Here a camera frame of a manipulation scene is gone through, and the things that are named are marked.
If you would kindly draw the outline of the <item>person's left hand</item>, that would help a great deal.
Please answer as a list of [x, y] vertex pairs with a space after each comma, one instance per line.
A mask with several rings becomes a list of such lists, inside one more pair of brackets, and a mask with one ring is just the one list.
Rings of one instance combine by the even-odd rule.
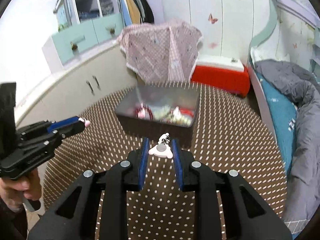
[[1, 199], [11, 211], [20, 211], [23, 206], [22, 196], [33, 201], [41, 198], [42, 186], [37, 169], [31, 171], [27, 177], [23, 176], [18, 180], [1, 178]]

